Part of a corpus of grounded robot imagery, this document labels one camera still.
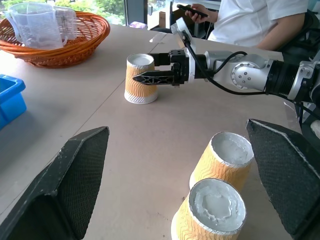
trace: cable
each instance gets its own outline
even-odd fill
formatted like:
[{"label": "cable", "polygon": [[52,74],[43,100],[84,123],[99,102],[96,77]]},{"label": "cable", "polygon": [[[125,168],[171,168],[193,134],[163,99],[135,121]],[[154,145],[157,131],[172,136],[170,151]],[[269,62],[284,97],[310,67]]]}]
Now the cable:
[{"label": "cable", "polygon": [[210,22],[210,24],[209,24],[209,28],[208,28],[208,31],[206,31],[205,40],[208,40],[209,32],[210,32],[210,30],[211,30],[211,25],[212,25],[212,22]]},{"label": "cable", "polygon": [[283,99],[285,99],[285,100],[287,100],[287,101],[289,101],[289,102],[297,105],[299,108],[303,109],[304,111],[306,111],[307,113],[309,113],[311,116],[313,116],[313,117],[315,117],[316,119],[320,120],[320,116],[319,116],[318,114],[314,113],[313,111],[311,111],[309,108],[305,107],[305,106],[303,105],[303,103],[292,101],[292,100],[286,98],[286,97],[283,96],[283,95],[277,95],[277,94],[272,94],[272,93],[271,93],[271,95],[274,95],[274,96],[283,98]]},{"label": "cable", "polygon": [[[259,91],[259,92],[237,92],[237,91],[232,91],[222,85],[220,85],[219,83],[217,83],[215,80],[213,80],[211,78],[211,76],[208,74],[208,72],[204,69],[204,67],[202,66],[202,64],[200,63],[195,51],[192,49],[191,45],[189,42],[186,42],[185,43],[185,46],[188,48],[191,56],[193,57],[197,67],[200,69],[200,71],[202,72],[202,74],[209,80],[210,83],[212,83],[213,85],[215,85],[216,87],[218,87],[219,89],[221,90],[224,90],[226,91],[227,93],[230,93],[230,94],[234,94],[234,95],[242,95],[242,96],[250,96],[250,95],[265,95],[266,92],[265,91]],[[237,51],[233,54],[231,54],[229,57],[227,57],[223,63],[221,64],[221,66],[214,72],[214,74],[218,73],[226,64],[227,62],[235,57],[236,55],[238,54],[243,54],[243,55],[246,55],[247,53],[244,52],[244,51]],[[274,96],[278,96],[280,98],[283,98],[293,104],[296,104],[298,107],[300,107],[300,109],[303,111],[306,111],[308,112],[311,116],[315,117],[316,119],[320,120],[320,116],[316,113],[314,113],[313,111],[311,111],[309,108],[305,107],[303,104],[301,104],[300,102],[295,102],[295,101],[292,101],[290,99],[288,99],[287,97],[283,96],[283,95],[280,95],[280,94],[272,94],[271,95],[274,95]]]},{"label": "cable", "polygon": [[[208,74],[208,72],[205,70],[205,68],[202,66],[202,64],[200,63],[195,51],[192,49],[191,45],[189,42],[185,42],[185,46],[188,48],[191,56],[193,57],[197,67],[200,69],[200,71],[202,72],[202,74],[205,76],[205,78],[207,78],[209,80],[210,83],[212,83],[213,85],[215,85],[216,87],[218,87],[221,90],[226,91],[229,94],[234,94],[234,95],[241,95],[241,96],[250,96],[250,95],[265,95],[266,92],[265,91],[259,91],[259,92],[238,92],[238,91],[232,91],[229,88],[226,88],[222,85],[220,85],[219,83],[217,83],[215,80],[213,80],[211,78],[211,76]],[[221,64],[221,66],[215,71],[215,74],[218,73],[226,64],[227,62],[233,58],[234,56],[238,55],[238,54],[244,54],[246,55],[247,53],[244,51],[237,51],[233,54],[231,54],[229,57],[227,57],[225,59],[225,61]]]},{"label": "cable", "polygon": [[228,56],[223,63],[217,68],[217,70],[214,71],[214,74],[217,74],[218,72],[220,72],[220,70],[230,61],[230,59],[234,58],[235,56],[242,54],[242,55],[247,55],[247,53],[245,51],[236,51],[234,53],[232,53],[230,56]]},{"label": "cable", "polygon": [[302,128],[302,119],[304,117],[304,109],[302,107],[300,107],[299,109],[299,124],[300,124],[300,128]]}]

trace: black foam pad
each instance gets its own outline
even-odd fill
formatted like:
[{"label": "black foam pad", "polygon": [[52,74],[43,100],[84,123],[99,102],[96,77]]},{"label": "black foam pad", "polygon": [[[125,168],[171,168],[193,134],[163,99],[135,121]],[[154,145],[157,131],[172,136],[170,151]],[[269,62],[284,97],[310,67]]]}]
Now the black foam pad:
[{"label": "black foam pad", "polygon": [[320,153],[280,125],[249,119],[246,129],[262,184],[285,230],[294,239],[319,240]]},{"label": "black foam pad", "polygon": [[70,138],[0,226],[1,240],[83,239],[100,189],[109,129]]}]

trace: plastic measuring cup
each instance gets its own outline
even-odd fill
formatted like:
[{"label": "plastic measuring cup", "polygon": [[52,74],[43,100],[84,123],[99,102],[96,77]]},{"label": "plastic measuring cup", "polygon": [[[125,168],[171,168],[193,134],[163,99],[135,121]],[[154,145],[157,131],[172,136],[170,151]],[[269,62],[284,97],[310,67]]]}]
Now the plastic measuring cup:
[{"label": "plastic measuring cup", "polygon": [[74,40],[77,38],[77,17],[76,12],[70,7],[54,6],[55,18],[61,38],[64,40]]},{"label": "plastic measuring cup", "polygon": [[55,9],[46,3],[26,2],[11,6],[5,13],[15,37],[26,47],[34,49],[59,49],[68,38],[60,35]]}]

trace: paper cup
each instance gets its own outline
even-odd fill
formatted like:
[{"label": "paper cup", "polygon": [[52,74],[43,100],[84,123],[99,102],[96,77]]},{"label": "paper cup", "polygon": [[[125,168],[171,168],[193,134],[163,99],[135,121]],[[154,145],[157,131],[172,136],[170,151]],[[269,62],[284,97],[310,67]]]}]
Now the paper cup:
[{"label": "paper cup", "polygon": [[252,146],[243,136],[226,131],[217,133],[191,174],[190,189],[202,179],[215,178],[226,181],[240,192],[253,157]]},{"label": "paper cup", "polygon": [[199,181],[171,223],[172,240],[236,240],[247,209],[239,192],[215,178]]},{"label": "paper cup", "polygon": [[144,85],[133,77],[146,71],[155,70],[154,58],[148,54],[134,54],[126,59],[124,97],[133,104],[149,104],[158,97],[157,86]]}]

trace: cup rim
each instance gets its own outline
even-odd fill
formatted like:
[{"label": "cup rim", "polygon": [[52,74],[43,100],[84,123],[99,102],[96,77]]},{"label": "cup rim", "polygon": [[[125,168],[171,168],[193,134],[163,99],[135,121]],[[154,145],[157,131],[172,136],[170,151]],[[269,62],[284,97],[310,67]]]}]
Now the cup rim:
[{"label": "cup rim", "polygon": [[[135,60],[137,60],[138,58],[147,59],[148,63],[143,64],[143,65],[137,64],[137,62],[135,62]],[[131,65],[133,67],[147,67],[147,66],[154,64],[154,62],[155,62],[154,58],[151,55],[145,54],[145,53],[132,54],[127,57],[126,61],[127,61],[128,65]]]},{"label": "cup rim", "polygon": [[[218,135],[221,135],[221,134],[231,134],[231,135],[233,135],[233,136],[235,136],[235,137],[237,137],[237,138],[242,139],[242,140],[245,142],[245,144],[249,147],[249,153],[248,153],[249,157],[248,157],[247,161],[242,162],[242,163],[231,163],[231,162],[229,162],[229,161],[227,161],[227,160],[225,160],[225,159],[222,159],[221,156],[219,156],[219,154],[218,154],[218,153],[216,152],[216,150],[214,149],[213,141],[214,141],[214,138],[217,138],[217,136],[218,136]],[[246,139],[244,136],[241,136],[241,135],[239,135],[239,134],[237,134],[237,133],[234,133],[234,132],[230,132],[230,131],[221,131],[221,132],[218,132],[218,133],[216,133],[216,134],[211,138],[209,144],[210,144],[210,149],[211,149],[211,151],[212,151],[212,154],[216,157],[216,159],[217,159],[219,162],[221,162],[221,163],[223,163],[223,164],[225,164],[225,165],[227,165],[227,166],[229,166],[229,167],[233,167],[233,168],[244,168],[244,167],[248,166],[249,164],[251,164],[253,158],[255,157],[254,151],[253,151],[253,149],[252,149],[252,145],[251,145],[250,141],[249,141],[248,139]]]},{"label": "cup rim", "polygon": [[[42,13],[34,13],[34,14],[27,14],[27,13],[18,13],[17,10],[12,9],[15,6],[18,5],[22,5],[22,4],[37,4],[37,5],[46,5],[46,6],[50,6],[51,7],[51,11],[47,11],[47,12],[42,12]],[[36,16],[36,15],[43,15],[43,14],[47,14],[47,13],[54,13],[56,12],[55,8],[53,6],[51,6],[50,4],[44,3],[44,2],[22,2],[22,3],[17,3],[15,5],[12,5],[11,7],[8,8],[9,12],[14,12],[17,13],[19,15],[23,15],[23,16]]]},{"label": "cup rim", "polygon": [[[197,217],[197,208],[195,206],[195,198],[196,198],[196,194],[197,194],[197,189],[201,188],[202,185],[205,185],[206,182],[214,182],[216,185],[220,185],[220,186],[225,186],[230,188],[231,192],[234,194],[234,197],[236,197],[239,206],[242,208],[242,210],[244,211],[242,214],[242,217],[239,219],[240,225],[235,228],[234,230],[231,231],[223,231],[223,230],[218,230],[218,229],[214,229],[214,227],[210,227],[205,225],[202,222],[202,219],[199,219]],[[246,203],[244,201],[244,199],[242,198],[241,194],[238,192],[237,189],[235,189],[235,187],[233,187],[230,183],[221,180],[221,179],[217,179],[217,178],[205,178],[202,179],[200,181],[198,181],[190,190],[189,193],[189,199],[188,199],[188,205],[189,205],[189,210],[191,213],[191,216],[193,217],[193,219],[197,222],[198,225],[200,225],[202,228],[204,228],[206,231],[210,232],[210,233],[214,233],[214,234],[218,234],[218,235],[234,235],[236,233],[238,233],[242,227],[244,226],[246,219],[247,219],[247,207],[246,207]]]}]

